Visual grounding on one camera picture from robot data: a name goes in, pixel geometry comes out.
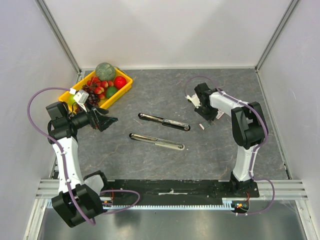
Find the red white staple box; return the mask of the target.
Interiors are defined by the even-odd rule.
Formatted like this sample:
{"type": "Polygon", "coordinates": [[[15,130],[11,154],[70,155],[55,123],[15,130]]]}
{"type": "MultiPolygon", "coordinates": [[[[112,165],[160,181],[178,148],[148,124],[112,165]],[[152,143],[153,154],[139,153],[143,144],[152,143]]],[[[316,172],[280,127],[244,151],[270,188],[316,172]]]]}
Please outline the red white staple box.
{"type": "Polygon", "coordinates": [[[219,120],[223,115],[224,115],[224,112],[223,112],[223,111],[218,111],[215,118],[216,118],[217,120],[219,120]]]}

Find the white black stapler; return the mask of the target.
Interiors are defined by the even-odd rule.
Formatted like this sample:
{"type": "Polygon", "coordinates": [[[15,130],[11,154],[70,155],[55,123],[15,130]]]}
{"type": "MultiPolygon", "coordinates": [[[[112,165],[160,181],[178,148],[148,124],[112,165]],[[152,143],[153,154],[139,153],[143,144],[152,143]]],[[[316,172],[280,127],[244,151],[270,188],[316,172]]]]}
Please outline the white black stapler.
{"type": "Polygon", "coordinates": [[[130,133],[129,137],[135,141],[151,143],[156,146],[161,146],[161,147],[165,147],[173,150],[182,151],[185,149],[185,145],[183,143],[165,140],[157,137],[151,137],[151,136],[135,134],[135,133],[130,133]]]}

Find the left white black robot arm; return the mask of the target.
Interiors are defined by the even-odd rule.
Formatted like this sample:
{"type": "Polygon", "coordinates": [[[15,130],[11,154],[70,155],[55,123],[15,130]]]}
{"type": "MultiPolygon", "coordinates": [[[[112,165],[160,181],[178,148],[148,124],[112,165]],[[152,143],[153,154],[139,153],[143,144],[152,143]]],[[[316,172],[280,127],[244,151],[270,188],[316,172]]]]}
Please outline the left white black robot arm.
{"type": "Polygon", "coordinates": [[[86,221],[94,224],[94,218],[104,211],[100,197],[109,193],[110,185],[100,170],[82,176],[77,134],[85,126],[103,132],[118,118],[94,106],[70,115],[67,103],[61,101],[48,105],[46,110],[50,116],[48,141],[55,151],[59,171],[58,195],[51,199],[52,207],[70,228],[86,221]]]}

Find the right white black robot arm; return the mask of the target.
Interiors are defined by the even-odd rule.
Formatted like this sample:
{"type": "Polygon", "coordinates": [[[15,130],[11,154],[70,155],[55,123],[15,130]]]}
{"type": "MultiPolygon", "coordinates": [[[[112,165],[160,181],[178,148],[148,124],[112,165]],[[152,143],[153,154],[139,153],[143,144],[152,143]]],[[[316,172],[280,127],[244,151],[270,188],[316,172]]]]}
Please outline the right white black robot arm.
{"type": "Polygon", "coordinates": [[[194,111],[206,121],[213,121],[218,111],[231,117],[237,158],[228,186],[233,196],[240,197],[255,187],[253,169],[256,154],[269,135],[261,105],[236,99],[219,88],[210,89],[206,83],[198,84],[194,91],[194,111]]]}

